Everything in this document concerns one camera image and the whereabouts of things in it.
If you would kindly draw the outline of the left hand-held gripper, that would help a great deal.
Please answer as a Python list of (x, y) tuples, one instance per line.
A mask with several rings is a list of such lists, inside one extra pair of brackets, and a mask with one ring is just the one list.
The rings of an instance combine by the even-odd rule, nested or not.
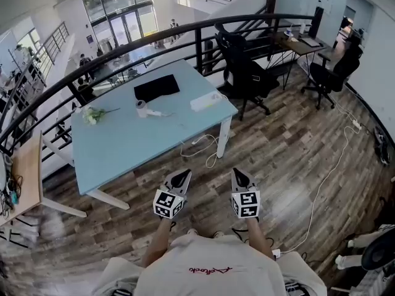
[(190, 169), (181, 169), (165, 178), (164, 183), (156, 190), (153, 201), (156, 215), (172, 220), (183, 209), (191, 177)]

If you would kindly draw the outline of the white hair dryer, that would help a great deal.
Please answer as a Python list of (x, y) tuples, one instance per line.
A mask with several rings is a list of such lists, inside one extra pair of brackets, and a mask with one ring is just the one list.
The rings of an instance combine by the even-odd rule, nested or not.
[(162, 117), (164, 115), (162, 112), (149, 109), (147, 103), (143, 100), (136, 102), (136, 111), (141, 118), (148, 116)]

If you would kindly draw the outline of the white power strip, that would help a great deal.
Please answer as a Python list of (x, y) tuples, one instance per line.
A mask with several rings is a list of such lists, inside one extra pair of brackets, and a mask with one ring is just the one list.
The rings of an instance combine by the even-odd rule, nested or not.
[(221, 102), (224, 99), (228, 98), (218, 91), (212, 91), (201, 97), (191, 100), (190, 106), (193, 111), (199, 112)]

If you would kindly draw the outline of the person's right forearm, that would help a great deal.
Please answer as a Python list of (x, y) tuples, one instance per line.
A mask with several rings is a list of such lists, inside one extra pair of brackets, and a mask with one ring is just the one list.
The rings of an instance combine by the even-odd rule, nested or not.
[(245, 222), (248, 229), (249, 245), (264, 254), (266, 257), (275, 260), (274, 254), (267, 243), (264, 233), (259, 226), (258, 220), (256, 218), (246, 218)]

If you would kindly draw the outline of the beige shirt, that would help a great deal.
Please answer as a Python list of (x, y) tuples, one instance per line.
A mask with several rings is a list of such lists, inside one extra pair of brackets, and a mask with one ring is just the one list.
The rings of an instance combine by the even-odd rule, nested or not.
[(147, 268), (112, 258), (92, 296), (327, 296), (319, 276), (292, 252), (274, 261), (233, 235), (186, 234)]

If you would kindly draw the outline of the black folded cloth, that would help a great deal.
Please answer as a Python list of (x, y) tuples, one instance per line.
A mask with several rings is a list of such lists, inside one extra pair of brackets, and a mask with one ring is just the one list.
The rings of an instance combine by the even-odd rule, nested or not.
[(135, 97), (138, 101), (148, 103), (162, 96), (168, 96), (180, 92), (178, 83), (173, 75), (166, 75), (134, 88)]

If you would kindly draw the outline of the black high-back office chair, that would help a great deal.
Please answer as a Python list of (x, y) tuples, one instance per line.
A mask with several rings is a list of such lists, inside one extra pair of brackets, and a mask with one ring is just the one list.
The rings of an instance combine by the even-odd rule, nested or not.
[(248, 101), (263, 108), (265, 114), (270, 115), (263, 99), (280, 85), (277, 77), (251, 59), (246, 52), (247, 41), (243, 36), (226, 31), (221, 23), (216, 23), (214, 27), (218, 30), (215, 35), (217, 45), (226, 62), (224, 80), (227, 82), (229, 76), (232, 76), (229, 91), (243, 100), (239, 119), (243, 119)]

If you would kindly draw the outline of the white flower bouquet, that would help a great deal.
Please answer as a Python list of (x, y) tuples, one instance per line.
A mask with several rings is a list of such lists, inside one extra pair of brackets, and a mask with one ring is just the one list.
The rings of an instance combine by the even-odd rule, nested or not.
[(106, 109), (99, 109), (99, 108), (94, 108), (91, 106), (86, 106), (83, 107), (82, 113), (83, 113), (83, 119), (87, 124), (90, 125), (95, 125), (99, 123), (108, 113), (114, 112), (119, 110), (117, 109), (112, 109), (112, 110), (106, 110)]

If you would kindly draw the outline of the black wheeled device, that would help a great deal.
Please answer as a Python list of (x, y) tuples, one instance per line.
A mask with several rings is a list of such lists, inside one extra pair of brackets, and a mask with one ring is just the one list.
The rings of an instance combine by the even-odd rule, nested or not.
[(390, 164), (389, 153), (388, 153), (388, 142), (383, 132), (377, 126), (374, 128), (374, 138), (375, 138), (375, 153), (378, 156), (380, 162), (384, 166), (388, 166)]

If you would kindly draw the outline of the dark wooden desk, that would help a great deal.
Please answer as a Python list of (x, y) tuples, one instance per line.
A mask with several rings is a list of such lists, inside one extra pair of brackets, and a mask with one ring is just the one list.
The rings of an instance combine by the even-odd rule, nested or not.
[(289, 69), (285, 77), (283, 78), (283, 90), (285, 90), (293, 65), (297, 62), (298, 58), (305, 57), (305, 60), (307, 62), (307, 71), (309, 72), (308, 55), (313, 54), (313, 56), (315, 56), (316, 52), (326, 49), (326, 45), (323, 42), (319, 41), (318, 39), (314, 39), (314, 40), (316, 40), (319, 43), (322, 43), (323, 44), (322, 47), (309, 47), (308, 45), (298, 41), (299, 38), (304, 38), (304, 37), (311, 38), (310, 36), (300, 35), (300, 34), (297, 35), (293, 34), (292, 38), (288, 38), (283, 31), (278, 32), (276, 34), (276, 38), (275, 38), (276, 42), (285, 52), (289, 52), (288, 55), (281, 56), (281, 63), (285, 64), (285, 59), (290, 57)]

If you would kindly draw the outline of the black round seat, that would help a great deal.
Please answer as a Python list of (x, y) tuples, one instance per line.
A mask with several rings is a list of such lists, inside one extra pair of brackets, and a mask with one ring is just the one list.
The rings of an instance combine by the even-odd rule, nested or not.
[(371, 271), (395, 260), (395, 228), (384, 232), (370, 243), (362, 254), (361, 265)]

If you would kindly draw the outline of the light wooden side table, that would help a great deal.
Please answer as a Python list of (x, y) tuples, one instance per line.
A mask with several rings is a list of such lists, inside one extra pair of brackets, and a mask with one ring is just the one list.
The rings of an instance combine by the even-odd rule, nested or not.
[(7, 219), (0, 215), (0, 227), (39, 205), (43, 198), (41, 180), (42, 134), (31, 137), (12, 156), (12, 176), (22, 177), (19, 202)]

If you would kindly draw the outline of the glass entrance doors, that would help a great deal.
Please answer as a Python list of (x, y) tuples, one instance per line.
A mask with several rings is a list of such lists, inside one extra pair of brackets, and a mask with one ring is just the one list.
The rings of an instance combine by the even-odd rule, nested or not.
[(110, 51), (158, 32), (153, 0), (82, 0), (99, 48)]

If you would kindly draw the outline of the black tower box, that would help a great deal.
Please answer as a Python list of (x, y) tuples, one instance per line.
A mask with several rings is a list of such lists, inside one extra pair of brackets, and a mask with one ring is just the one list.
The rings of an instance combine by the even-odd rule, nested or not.
[(311, 26), (309, 29), (309, 36), (313, 39), (317, 37), (318, 29), (322, 20), (324, 9), (322, 7), (317, 6), (315, 9), (314, 18), (311, 21)]

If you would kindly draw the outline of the white stool frame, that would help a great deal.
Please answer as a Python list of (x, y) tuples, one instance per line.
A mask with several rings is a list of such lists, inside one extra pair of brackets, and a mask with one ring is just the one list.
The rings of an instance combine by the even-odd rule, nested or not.
[[(375, 232), (362, 234), (356, 236), (353, 239), (348, 240), (347, 248), (354, 249), (354, 248), (366, 248), (369, 244), (371, 244), (375, 239), (381, 237), (386, 232), (390, 231), (390, 228), (382, 228)], [(360, 267), (362, 265), (362, 255), (347, 255), (342, 256), (338, 255), (335, 258), (335, 264), (339, 270), (351, 268), (351, 267)]]

